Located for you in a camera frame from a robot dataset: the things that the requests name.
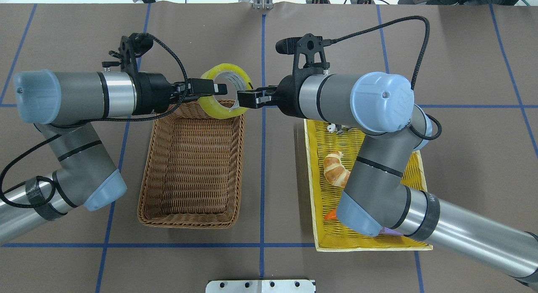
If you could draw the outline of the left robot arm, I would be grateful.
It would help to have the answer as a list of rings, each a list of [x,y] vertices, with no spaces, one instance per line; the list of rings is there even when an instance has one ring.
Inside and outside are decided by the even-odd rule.
[[[7,243],[77,207],[101,209],[127,192],[121,172],[93,127],[94,122],[145,121],[167,115],[170,105],[225,95],[225,84],[185,79],[171,84],[159,73],[123,71],[21,71],[14,78],[21,120],[45,138],[13,160],[49,145],[60,167],[1,192],[1,243]]]

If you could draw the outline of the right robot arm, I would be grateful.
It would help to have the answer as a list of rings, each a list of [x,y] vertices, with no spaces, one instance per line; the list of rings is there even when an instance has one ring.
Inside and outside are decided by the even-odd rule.
[[[537,290],[537,235],[494,222],[401,183],[413,151],[432,138],[411,83],[380,71],[288,75],[280,84],[239,90],[242,107],[277,106],[288,116],[365,134],[338,204],[338,220],[376,236],[383,227],[482,262]]]

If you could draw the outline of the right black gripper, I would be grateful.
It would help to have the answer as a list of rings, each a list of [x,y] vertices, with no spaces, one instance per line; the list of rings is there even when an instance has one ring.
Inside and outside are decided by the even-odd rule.
[[[277,106],[282,113],[290,117],[306,119],[299,103],[300,89],[307,79],[302,75],[285,76],[281,82],[273,88],[257,88],[254,90],[241,90],[237,92],[240,106],[248,109],[260,109],[265,106]]]

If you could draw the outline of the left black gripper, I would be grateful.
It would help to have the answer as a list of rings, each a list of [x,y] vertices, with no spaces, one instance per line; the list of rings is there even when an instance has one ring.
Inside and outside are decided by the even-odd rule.
[[[187,89],[186,101],[227,95],[226,84],[214,84],[211,79],[188,78],[184,82],[171,84],[160,73],[140,72],[132,77],[136,89],[136,103],[132,115],[165,113],[172,103],[177,103],[180,93]]]

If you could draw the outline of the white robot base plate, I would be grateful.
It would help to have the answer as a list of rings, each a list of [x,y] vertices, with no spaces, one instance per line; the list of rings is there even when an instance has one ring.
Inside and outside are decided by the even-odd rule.
[[[221,280],[210,281],[206,293],[316,293],[316,282],[289,280]]]

